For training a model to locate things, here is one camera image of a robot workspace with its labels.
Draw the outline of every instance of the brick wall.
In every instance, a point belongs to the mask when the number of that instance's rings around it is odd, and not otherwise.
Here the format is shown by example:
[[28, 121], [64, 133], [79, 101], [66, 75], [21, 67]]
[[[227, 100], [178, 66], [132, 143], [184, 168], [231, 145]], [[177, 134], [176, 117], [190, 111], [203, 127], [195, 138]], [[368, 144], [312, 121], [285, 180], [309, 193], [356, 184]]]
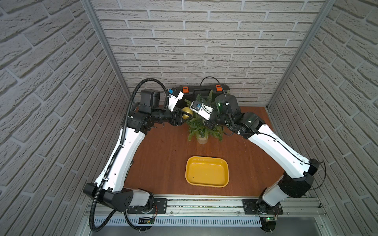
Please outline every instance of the brick wall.
[[323, 4], [307, 0], [92, 2], [130, 90], [146, 77], [172, 87], [199, 85], [205, 76], [214, 76], [231, 87], [240, 105], [257, 106], [271, 97]]
[[76, 232], [125, 105], [80, 1], [0, 1], [0, 235]]
[[270, 109], [287, 143], [326, 162], [315, 192], [338, 235], [378, 234], [377, 5], [337, 0]]

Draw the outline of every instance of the wooden table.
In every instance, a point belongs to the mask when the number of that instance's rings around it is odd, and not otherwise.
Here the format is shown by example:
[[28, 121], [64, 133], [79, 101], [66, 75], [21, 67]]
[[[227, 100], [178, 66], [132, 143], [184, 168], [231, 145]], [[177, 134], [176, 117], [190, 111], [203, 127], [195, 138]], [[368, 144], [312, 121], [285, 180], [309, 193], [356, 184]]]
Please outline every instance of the wooden table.
[[[242, 112], [248, 111], [260, 116], [273, 129], [265, 108], [242, 107]], [[284, 172], [262, 149], [237, 134], [223, 135], [221, 142], [209, 137], [204, 145], [199, 144], [195, 137], [188, 142], [187, 136], [187, 124], [173, 127], [167, 123], [162, 129], [151, 129], [135, 153], [125, 187], [141, 188], [155, 194], [259, 196]], [[186, 161], [192, 156], [226, 160], [228, 185], [212, 188], [186, 182]]]

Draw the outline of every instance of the orange latch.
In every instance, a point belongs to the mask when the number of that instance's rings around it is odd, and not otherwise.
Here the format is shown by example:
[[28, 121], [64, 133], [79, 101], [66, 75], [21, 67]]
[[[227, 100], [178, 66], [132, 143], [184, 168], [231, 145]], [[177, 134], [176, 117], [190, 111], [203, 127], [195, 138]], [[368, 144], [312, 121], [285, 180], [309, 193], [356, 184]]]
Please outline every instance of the orange latch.
[[216, 85], [215, 87], [217, 88], [217, 92], [221, 92], [222, 91], [222, 86]]

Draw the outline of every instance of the orange tray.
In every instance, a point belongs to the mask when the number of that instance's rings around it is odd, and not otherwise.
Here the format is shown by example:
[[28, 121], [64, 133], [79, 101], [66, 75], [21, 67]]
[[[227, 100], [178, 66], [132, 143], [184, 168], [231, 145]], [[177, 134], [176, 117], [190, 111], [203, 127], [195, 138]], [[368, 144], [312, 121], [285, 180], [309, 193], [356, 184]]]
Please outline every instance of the orange tray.
[[228, 184], [228, 164], [215, 157], [192, 156], [186, 162], [185, 179], [191, 185], [223, 188]]

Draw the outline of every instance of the aluminum frame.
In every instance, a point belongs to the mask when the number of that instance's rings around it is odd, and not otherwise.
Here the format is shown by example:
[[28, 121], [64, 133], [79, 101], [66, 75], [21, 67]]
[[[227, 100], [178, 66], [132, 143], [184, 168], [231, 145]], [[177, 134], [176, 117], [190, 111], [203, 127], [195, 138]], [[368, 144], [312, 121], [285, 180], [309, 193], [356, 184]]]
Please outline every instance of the aluminum frame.
[[[229, 197], [229, 196], [203, 196], [203, 195], [176, 195], [176, 194], [155, 194], [155, 198], [167, 198], [166, 214], [159, 214], [159, 217], [240, 217], [247, 219], [255, 215], [246, 215], [242, 199], [258, 199], [257, 197]], [[278, 217], [315, 217], [317, 219], [319, 230], [323, 236], [332, 236], [333, 228], [329, 229], [330, 224], [328, 216], [324, 209], [320, 206], [318, 198], [301, 197], [286, 198], [281, 201], [283, 215]], [[91, 201], [87, 205], [87, 209], [82, 218], [76, 236], [87, 236], [90, 233], [88, 226], [89, 211]], [[96, 208], [96, 216], [107, 216], [111, 209], [103, 205]], [[129, 214], [134, 216], [148, 216], [149, 214]], [[114, 217], [123, 216], [123, 213], [116, 212]], [[266, 217], [274, 217], [274, 215], [264, 215]]]

